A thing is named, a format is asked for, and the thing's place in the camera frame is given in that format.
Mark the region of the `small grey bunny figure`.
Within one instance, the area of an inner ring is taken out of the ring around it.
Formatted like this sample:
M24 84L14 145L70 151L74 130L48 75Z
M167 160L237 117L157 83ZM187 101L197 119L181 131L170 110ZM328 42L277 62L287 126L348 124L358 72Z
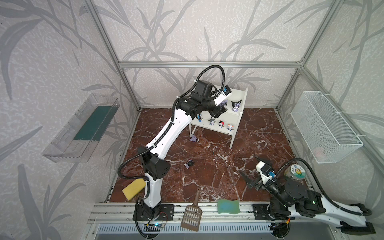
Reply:
M210 119L209 119L209 124L210 124L210 126L213 126L213 125L215 124L215 122L216 122L216 119L215 119L215 118L210 118Z

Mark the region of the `white hooded Doraemon figure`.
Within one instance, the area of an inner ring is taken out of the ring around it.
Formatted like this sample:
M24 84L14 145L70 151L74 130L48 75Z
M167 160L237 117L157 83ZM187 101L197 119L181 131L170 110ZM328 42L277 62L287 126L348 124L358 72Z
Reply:
M232 124L227 125L227 130L230 132L234 129L234 126Z

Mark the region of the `black Kuromi figure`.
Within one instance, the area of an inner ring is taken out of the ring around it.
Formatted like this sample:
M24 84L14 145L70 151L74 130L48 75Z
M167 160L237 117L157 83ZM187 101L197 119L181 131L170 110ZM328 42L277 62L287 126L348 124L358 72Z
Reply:
M194 165L194 161L193 160L188 160L184 166L186 167L186 169L189 169L190 167L192 167Z

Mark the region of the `purple bat Kuromi figure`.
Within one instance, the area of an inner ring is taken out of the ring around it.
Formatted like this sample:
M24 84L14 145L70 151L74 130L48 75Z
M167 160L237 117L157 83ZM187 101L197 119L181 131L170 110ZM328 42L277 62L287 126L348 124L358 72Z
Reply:
M231 101L232 103L232 111L238 112L241 109L242 100L239 101Z

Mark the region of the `purple dress Kuromi figure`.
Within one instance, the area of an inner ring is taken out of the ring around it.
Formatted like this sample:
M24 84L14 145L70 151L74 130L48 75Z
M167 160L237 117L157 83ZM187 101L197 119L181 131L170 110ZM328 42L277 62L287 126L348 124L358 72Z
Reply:
M199 142L199 138L196 137L195 135L192 135L192 137L189 139L189 141L194 142L194 143L198 143Z

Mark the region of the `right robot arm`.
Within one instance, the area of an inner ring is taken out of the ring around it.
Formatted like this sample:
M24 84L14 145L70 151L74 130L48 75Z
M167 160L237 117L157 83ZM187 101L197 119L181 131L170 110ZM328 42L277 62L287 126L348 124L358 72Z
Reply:
M280 180L283 170L296 162L301 162L307 167L319 188L318 192L289 177L284 181ZM376 233L373 224L367 221L372 211L363 204L345 205L333 201L304 159L291 159L278 171L274 171L270 161L259 159L256 170L259 176L255 180L248 178L243 172L240 174L250 189L270 194L269 203L254 204L253 211L256 220L281 221L281 224L271 225L272 231L284 229L289 232L290 220L309 219L332 225L347 235L364 236Z

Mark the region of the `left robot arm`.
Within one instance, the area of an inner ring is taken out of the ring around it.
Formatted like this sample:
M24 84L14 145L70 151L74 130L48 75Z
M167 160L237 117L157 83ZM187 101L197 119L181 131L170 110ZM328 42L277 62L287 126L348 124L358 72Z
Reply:
M217 89L213 84L203 81L202 76L211 69L218 69L222 74L221 86ZM195 80L194 85L185 93L177 97L172 106L172 114L168 122L145 147L138 149L138 154L131 157L118 168L118 176L125 180L143 179L145 196L141 201L145 210L155 211L161 206L161 188L163 177L170 170L171 165L165 160L167 153L186 126L188 126L202 112L208 112L211 117L217 119L226 112L221 102L232 93L225 86L225 71L219 65L211 65L205 68ZM143 176L127 176L123 168L139 158L144 168Z

